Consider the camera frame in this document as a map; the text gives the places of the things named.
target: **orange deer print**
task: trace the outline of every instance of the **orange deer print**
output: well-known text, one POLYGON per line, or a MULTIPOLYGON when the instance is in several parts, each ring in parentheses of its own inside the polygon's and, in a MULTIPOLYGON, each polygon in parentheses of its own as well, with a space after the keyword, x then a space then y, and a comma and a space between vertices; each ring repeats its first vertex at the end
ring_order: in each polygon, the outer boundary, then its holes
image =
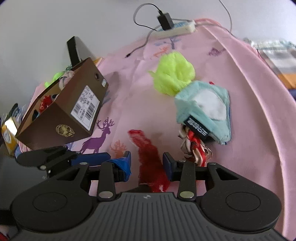
POLYGON ((160 51, 159 52, 156 52, 155 54, 153 54, 154 57, 157 57, 159 58, 159 56, 163 55, 163 54, 167 54, 167 50, 169 49, 169 46, 164 46, 162 48, 159 48, 160 51))
POLYGON ((126 146, 124 143, 120 143, 120 140, 116 141, 114 143, 114 148, 110 145, 110 148, 112 151, 115 152, 115 158, 120 158, 123 157, 124 151, 127 150, 126 146))

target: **white wall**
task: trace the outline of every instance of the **white wall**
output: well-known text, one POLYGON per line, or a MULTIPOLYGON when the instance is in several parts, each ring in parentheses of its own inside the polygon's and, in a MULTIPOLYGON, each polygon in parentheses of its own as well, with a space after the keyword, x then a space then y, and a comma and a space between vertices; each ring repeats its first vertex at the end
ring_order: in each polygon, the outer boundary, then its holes
MULTIPOLYGON (((250 39, 284 38, 296 43, 296 5, 290 0, 223 0, 233 34, 250 39)), ((0 113, 25 103, 35 87, 69 63, 66 41, 79 36, 95 56, 105 56, 149 31, 133 23, 144 0, 5 0, 0 5, 0 113)), ((173 18, 212 18, 229 28, 218 0, 151 1, 173 18)), ((145 6, 138 22, 158 25, 145 6)))

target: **ribbed surface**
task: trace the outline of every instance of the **ribbed surface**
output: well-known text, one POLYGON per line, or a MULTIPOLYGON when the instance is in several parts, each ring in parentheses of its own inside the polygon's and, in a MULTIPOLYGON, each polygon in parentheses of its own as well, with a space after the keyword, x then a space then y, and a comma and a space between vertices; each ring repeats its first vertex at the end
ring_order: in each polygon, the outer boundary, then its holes
POLYGON ((94 214, 72 230, 55 234, 22 231, 14 241, 277 241, 275 231, 236 234, 208 222, 194 203, 177 200, 172 193, 123 193, 118 200, 101 203, 94 214))

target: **neon green fluffy toy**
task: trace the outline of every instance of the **neon green fluffy toy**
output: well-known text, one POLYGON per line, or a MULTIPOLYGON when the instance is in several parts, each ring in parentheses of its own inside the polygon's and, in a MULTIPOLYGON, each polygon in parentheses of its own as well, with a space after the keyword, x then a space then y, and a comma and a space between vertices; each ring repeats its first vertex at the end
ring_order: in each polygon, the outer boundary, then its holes
POLYGON ((193 65, 179 52, 163 55, 153 77, 154 88, 160 93, 175 96, 195 78, 193 65))

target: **power strip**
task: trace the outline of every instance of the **power strip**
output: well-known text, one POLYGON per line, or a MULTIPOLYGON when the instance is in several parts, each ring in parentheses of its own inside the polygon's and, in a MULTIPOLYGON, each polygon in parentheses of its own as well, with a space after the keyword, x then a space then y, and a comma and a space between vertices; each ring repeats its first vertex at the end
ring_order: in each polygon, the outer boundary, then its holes
POLYGON ((184 34, 191 34, 196 30, 195 21, 190 22, 179 22, 174 25, 174 27, 170 30, 164 31, 160 29, 158 31, 154 31, 152 36, 157 39, 165 39, 173 36, 179 36, 184 34))

